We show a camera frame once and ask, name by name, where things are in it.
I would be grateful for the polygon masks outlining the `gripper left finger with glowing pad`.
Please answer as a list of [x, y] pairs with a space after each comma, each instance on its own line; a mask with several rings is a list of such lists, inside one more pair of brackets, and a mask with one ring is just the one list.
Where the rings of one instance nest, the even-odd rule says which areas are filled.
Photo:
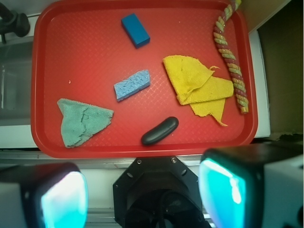
[[83, 228], [87, 212], [86, 178], [74, 163], [0, 170], [2, 228]]

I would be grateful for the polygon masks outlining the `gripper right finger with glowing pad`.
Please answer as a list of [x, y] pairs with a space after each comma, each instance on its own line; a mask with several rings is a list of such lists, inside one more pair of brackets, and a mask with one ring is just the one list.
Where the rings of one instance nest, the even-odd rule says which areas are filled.
[[218, 228], [301, 228], [304, 148], [266, 142], [206, 150], [199, 192]]

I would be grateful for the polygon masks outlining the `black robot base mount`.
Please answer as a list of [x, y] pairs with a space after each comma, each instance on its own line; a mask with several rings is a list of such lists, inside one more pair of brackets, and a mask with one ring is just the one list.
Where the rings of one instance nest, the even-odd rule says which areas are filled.
[[209, 228], [198, 177], [175, 156], [137, 158], [113, 184], [123, 228]]

